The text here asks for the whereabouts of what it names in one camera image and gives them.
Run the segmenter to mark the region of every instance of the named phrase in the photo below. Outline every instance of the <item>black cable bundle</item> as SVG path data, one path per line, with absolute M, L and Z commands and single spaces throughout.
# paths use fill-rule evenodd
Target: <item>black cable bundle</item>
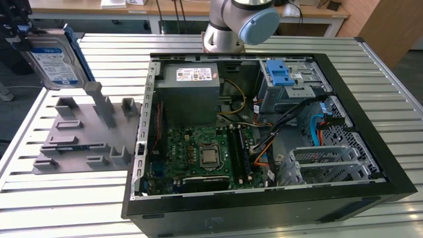
M 295 4 L 291 3 L 289 1 L 287 1 L 287 3 L 289 3 L 292 6 L 295 6 L 296 9 L 299 10 L 297 28 L 296 28 L 296 32 L 295 32 L 295 34 L 293 34 L 293 35 L 296 36 L 296 35 L 297 35 L 297 32 L 299 32 L 299 30 L 300 30 L 300 28 L 301 28 L 301 25 L 303 25 L 303 23 L 304 23 L 303 12 L 301 12 L 301 9 L 299 8 L 297 5 L 295 5 Z

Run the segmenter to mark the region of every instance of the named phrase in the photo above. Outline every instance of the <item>ram slot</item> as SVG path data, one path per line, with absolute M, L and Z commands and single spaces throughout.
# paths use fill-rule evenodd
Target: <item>ram slot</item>
M 241 140 L 239 136 L 240 130 L 237 128 L 228 128 L 228 130 L 225 131 L 231 155 L 233 180 L 243 184 L 244 181 L 247 181 L 248 175 L 245 170 L 245 159 L 241 147 Z

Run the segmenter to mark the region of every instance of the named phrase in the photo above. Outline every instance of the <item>blue drive bracket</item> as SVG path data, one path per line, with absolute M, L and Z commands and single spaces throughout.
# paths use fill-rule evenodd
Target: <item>blue drive bracket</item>
M 273 86 L 293 86 L 295 81 L 289 76 L 289 69 L 284 65 L 280 59 L 272 59 L 265 61 L 267 70 L 272 78 Z
M 88 81 L 95 81 L 95 77 L 92 75 L 92 72 L 91 72 L 91 69 L 89 69 L 89 66 L 88 66 L 88 62 L 85 60 L 84 54 L 83 54 L 83 52 L 80 50 L 80 47 L 79 47 L 79 43 L 76 41 L 73 29 L 71 27 L 68 27 L 68 25 L 65 25 L 64 26 L 64 31 L 65 31 L 65 36 L 67 36 L 68 42 L 71 44 L 71 47 L 72 47 L 73 52 L 75 52 L 75 55 L 77 57 L 80 66 L 81 66 L 81 68 L 83 68 L 83 70 L 85 72 Z

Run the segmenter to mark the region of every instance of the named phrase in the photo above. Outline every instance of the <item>slatted aluminum table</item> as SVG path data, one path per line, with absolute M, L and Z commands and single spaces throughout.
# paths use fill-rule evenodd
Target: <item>slatted aluminum table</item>
M 196 35 L 85 34 L 81 50 L 103 94 L 143 101 L 152 52 L 201 52 Z M 423 108 L 365 43 L 347 38 L 273 37 L 247 52 L 325 53 L 407 175 L 416 194 L 335 223 L 213 234 L 229 237 L 421 237 Z M 33 175 L 32 163 L 57 114 L 60 96 L 92 103 L 81 89 L 43 89 L 0 160 L 0 237 L 144 237 L 120 218 L 127 171 Z

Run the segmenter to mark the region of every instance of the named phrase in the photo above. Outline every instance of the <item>hard drive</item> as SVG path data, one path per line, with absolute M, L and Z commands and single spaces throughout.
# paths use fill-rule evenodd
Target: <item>hard drive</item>
M 21 53 L 45 88 L 83 88 L 87 82 L 95 81 L 73 30 L 67 25 L 63 29 L 33 29 L 26 38 L 32 50 Z

